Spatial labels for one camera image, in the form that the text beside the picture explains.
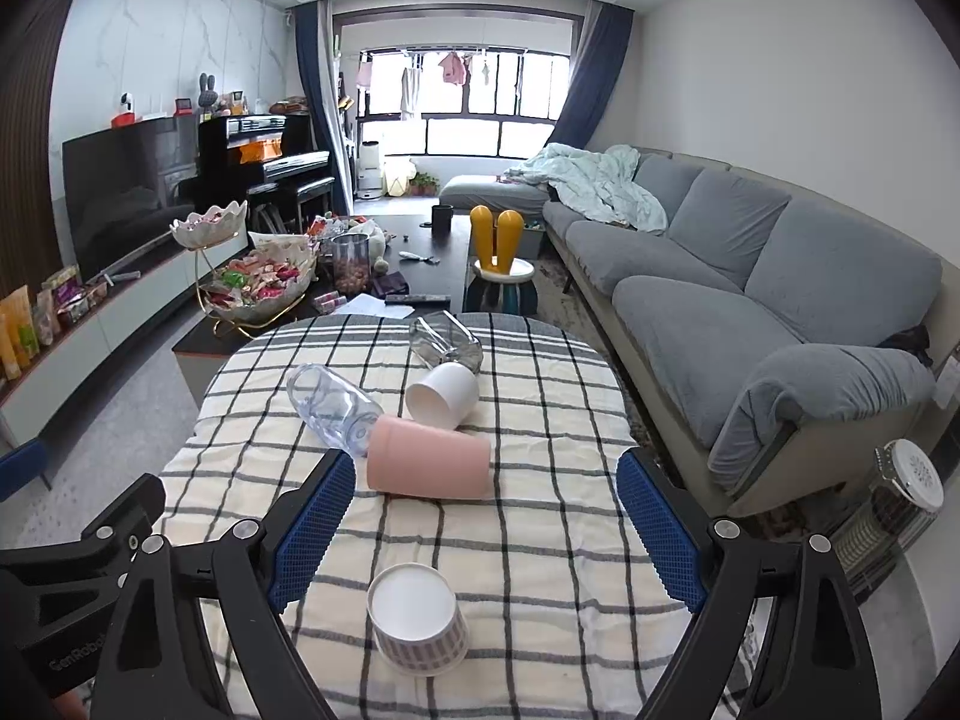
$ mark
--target marble wall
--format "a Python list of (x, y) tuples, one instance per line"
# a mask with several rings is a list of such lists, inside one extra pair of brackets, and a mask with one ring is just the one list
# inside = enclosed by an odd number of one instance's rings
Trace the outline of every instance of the marble wall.
[(106, 129), (120, 95), (136, 113), (196, 104), (200, 73), (218, 92), (242, 90), (248, 104), (285, 96), (287, 41), (283, 10), (260, 0), (74, 0), (56, 59), (50, 105), (50, 189), (65, 262), (73, 247), (64, 206), (61, 145)]

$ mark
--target white cabinet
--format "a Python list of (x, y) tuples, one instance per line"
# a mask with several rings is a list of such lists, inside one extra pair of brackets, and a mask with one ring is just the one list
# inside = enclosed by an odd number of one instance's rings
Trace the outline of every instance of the white cabinet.
[(90, 317), (30, 368), (0, 406), (13, 446), (40, 435), (47, 421), (110, 350), (97, 317)]
[(103, 327), (110, 351), (190, 286), (182, 262), (187, 256), (193, 255), (182, 252), (157, 266), (99, 309), (96, 319)]
[[(206, 255), (218, 266), (246, 246), (244, 231)], [(209, 269), (200, 259), (203, 275)], [(18, 446), (40, 435), (56, 410), (112, 351), (171, 300), (193, 290), (193, 261), (192, 251), (182, 251), (148, 271), (64, 336), (11, 391), (0, 392), (0, 432), (6, 440)]]

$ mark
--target piano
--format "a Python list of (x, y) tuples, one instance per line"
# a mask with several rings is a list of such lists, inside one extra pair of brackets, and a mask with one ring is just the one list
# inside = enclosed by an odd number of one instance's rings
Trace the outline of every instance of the piano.
[(304, 232), (304, 213), (330, 210), (336, 178), (329, 151), (311, 151), (310, 117), (224, 116), (200, 124), (197, 211), (230, 201), (250, 204), (256, 229), (261, 206), (289, 232)]

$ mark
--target screw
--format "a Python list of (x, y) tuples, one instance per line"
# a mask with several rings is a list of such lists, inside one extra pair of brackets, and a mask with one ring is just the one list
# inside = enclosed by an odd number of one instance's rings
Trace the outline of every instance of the screw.
[(152, 555), (154, 552), (157, 552), (157, 550), (160, 549), (160, 547), (162, 546), (163, 546), (163, 536), (157, 536), (156, 534), (154, 534), (153, 536), (147, 536), (147, 538), (143, 539), (143, 546), (141, 546), (140, 549), (142, 549), (148, 555)]
[(260, 529), (260, 526), (253, 519), (241, 519), (233, 527), (233, 534), (237, 538), (250, 538)]
[(819, 533), (814, 533), (813, 536), (810, 536), (810, 547), (814, 552), (829, 552), (830, 539), (826, 536), (821, 536)]
[(718, 519), (713, 529), (720, 538), (736, 538), (740, 535), (740, 526), (728, 519)]

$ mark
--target chair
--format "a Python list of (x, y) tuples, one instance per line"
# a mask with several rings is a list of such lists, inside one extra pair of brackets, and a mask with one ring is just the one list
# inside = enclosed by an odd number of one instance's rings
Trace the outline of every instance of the chair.
[(30, 440), (8, 452), (0, 458), (0, 501), (7, 500), (37, 476), (47, 490), (51, 490), (50, 482), (43, 475), (46, 467), (47, 447), (40, 439)]

